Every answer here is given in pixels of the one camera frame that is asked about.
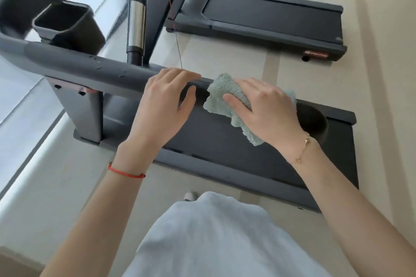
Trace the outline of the light grey shirt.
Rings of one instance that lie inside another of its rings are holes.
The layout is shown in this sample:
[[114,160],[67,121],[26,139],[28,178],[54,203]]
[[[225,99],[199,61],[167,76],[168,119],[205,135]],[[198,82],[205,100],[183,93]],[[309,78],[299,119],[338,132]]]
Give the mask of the light grey shirt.
[[174,203],[122,277],[332,277],[263,208],[205,192]]

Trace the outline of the person's left hand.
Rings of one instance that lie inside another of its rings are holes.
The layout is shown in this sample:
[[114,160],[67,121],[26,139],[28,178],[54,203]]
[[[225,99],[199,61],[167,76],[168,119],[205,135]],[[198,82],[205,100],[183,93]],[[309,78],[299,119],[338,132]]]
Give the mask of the person's left hand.
[[148,169],[161,148],[185,124],[178,120],[180,95],[189,82],[200,78],[198,73],[177,68],[164,68],[149,78],[129,136],[117,149],[113,168],[131,174]]

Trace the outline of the grey treadmill with cup holder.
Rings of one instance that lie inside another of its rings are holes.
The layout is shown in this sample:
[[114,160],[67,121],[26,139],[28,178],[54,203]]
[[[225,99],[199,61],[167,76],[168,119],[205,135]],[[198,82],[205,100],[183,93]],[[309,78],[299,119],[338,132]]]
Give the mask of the grey treadmill with cup holder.
[[[162,69],[149,58],[168,15],[168,2],[128,0],[127,63],[97,56],[105,37],[88,5],[68,0],[0,0],[0,54],[16,67],[46,76],[75,125],[74,138],[116,150],[127,138],[144,86]],[[253,146],[231,119],[206,111],[212,80],[196,86],[184,127],[155,159],[205,179],[320,212],[294,168],[270,145]]]

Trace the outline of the grey treadmill with red label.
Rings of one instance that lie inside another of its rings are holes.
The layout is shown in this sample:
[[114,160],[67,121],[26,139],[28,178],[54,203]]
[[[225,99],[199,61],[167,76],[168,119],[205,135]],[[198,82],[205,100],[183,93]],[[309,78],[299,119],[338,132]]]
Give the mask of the grey treadmill with red label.
[[172,0],[154,18],[149,0],[129,0],[128,62],[142,65],[147,56],[147,20],[158,23],[156,38],[167,31],[216,37],[236,42],[277,46],[310,58],[338,61],[346,54],[342,6],[308,0]]

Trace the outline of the person's left forearm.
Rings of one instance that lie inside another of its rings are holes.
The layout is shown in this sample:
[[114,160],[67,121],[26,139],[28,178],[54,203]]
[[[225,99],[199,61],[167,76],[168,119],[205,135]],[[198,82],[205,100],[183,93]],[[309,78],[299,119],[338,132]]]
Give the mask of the person's left forearm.
[[147,172],[126,173],[112,163],[40,277],[108,276]]

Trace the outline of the person's right forearm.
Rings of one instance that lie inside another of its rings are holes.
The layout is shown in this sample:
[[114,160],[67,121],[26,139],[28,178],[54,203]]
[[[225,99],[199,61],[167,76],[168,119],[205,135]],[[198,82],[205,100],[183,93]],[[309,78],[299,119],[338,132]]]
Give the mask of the person's right forearm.
[[359,277],[416,277],[416,249],[311,141],[291,164]]

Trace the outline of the light green microfiber cloth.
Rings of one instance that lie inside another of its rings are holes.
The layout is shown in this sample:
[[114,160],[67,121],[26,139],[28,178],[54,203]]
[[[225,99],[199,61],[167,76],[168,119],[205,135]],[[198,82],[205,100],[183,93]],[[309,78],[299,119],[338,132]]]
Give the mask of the light green microfiber cloth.
[[251,102],[244,94],[241,87],[235,82],[228,73],[220,74],[208,87],[209,97],[205,101],[203,108],[213,114],[229,117],[233,127],[242,129],[242,133],[253,146],[259,146],[264,141],[255,135],[243,122],[241,117],[234,109],[223,99],[225,94],[231,94],[240,100],[244,106],[252,111]]

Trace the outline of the person's right hand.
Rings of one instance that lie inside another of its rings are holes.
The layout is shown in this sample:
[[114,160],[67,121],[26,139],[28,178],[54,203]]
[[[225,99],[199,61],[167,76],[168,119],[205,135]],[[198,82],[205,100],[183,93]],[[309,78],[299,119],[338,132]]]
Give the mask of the person's right hand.
[[301,128],[290,97],[255,78],[234,79],[248,97],[252,113],[237,113],[246,126],[291,164],[304,161],[311,137]]

